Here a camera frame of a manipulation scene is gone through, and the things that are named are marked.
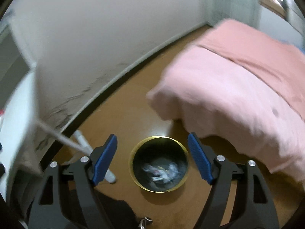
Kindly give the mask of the trash inside bin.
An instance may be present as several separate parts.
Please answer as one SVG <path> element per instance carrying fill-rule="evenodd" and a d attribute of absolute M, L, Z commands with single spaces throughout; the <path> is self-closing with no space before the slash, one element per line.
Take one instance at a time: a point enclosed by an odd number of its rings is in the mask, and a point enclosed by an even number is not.
<path fill-rule="evenodd" d="M 157 184 L 169 184 L 181 180 L 187 167 L 184 163 L 169 162 L 163 166 L 144 164 L 141 169 L 148 175 L 152 182 Z"/>

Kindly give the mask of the black gold-rimmed trash bin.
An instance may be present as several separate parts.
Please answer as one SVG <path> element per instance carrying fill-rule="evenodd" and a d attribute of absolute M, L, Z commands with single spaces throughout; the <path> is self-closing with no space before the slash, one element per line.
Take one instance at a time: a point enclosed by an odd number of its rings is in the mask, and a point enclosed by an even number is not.
<path fill-rule="evenodd" d="M 177 140 L 168 136 L 150 136 L 139 142 L 131 151 L 129 170 L 134 183 L 141 189 L 151 193 L 167 193 L 180 188 L 188 175 L 188 151 Z M 152 182 L 148 175 L 141 169 L 144 164 L 165 165 L 169 162 L 182 162 L 187 170 L 184 177 L 177 182 L 157 184 Z"/>

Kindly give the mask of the white table leg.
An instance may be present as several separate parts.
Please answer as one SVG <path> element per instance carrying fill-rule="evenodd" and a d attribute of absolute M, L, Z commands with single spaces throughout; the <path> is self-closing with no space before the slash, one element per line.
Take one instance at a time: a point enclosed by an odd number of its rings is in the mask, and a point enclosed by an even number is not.
<path fill-rule="evenodd" d="M 76 138 L 78 142 L 76 143 L 71 139 L 69 139 L 68 137 L 66 137 L 65 135 L 63 135 L 62 133 L 56 131 L 54 128 L 50 127 L 43 120 L 40 119 L 37 120 L 36 125 L 40 129 L 42 129 L 47 135 L 52 136 L 63 145 L 67 145 L 68 147 L 83 153 L 85 157 L 82 157 L 81 160 L 88 159 L 88 156 L 93 152 L 93 148 L 91 147 L 91 145 L 89 145 L 89 143 L 87 142 L 87 140 L 85 139 L 84 135 L 81 133 L 80 130 L 76 130 L 73 133 L 73 136 Z M 72 179 L 74 179 L 73 172 L 69 172 L 68 170 L 69 168 L 63 171 L 63 174 L 69 176 L 68 180 L 72 181 Z M 104 179 L 111 184 L 114 184 L 116 182 L 116 176 L 110 169 L 107 169 L 107 171 L 105 172 Z"/>

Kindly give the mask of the white round table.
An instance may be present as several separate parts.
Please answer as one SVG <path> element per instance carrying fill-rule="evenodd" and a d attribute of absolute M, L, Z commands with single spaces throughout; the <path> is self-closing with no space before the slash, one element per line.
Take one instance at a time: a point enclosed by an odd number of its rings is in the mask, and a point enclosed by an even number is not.
<path fill-rule="evenodd" d="M 1 195 L 9 200 L 18 169 L 40 174 L 34 137 L 38 120 L 36 69 L 30 70 L 10 97 L 1 126 L 1 163 L 5 173 L 1 178 Z"/>

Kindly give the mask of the pink bed blanket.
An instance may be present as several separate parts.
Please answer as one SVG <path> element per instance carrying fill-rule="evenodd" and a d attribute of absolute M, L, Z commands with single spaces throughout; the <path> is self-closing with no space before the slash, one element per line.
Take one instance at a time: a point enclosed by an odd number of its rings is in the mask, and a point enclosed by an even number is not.
<path fill-rule="evenodd" d="M 296 46 L 222 20 L 174 58 L 147 100 L 162 119 L 304 180 L 304 53 Z"/>

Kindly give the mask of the white shelving unit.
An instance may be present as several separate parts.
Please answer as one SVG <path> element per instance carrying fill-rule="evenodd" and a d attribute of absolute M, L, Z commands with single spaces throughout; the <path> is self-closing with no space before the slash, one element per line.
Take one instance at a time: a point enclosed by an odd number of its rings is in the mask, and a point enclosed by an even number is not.
<path fill-rule="evenodd" d="M 1 19 L 1 109 L 27 73 L 37 66 L 15 20 L 14 10 Z"/>

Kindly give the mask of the grey window curtain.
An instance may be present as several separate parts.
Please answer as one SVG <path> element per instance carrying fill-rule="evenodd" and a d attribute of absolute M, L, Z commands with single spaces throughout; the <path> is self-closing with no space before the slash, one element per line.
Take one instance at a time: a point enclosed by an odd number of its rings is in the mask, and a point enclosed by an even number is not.
<path fill-rule="evenodd" d="M 207 22 L 215 26 L 223 19 L 234 19 L 258 27 L 261 6 L 259 0 L 206 0 Z"/>

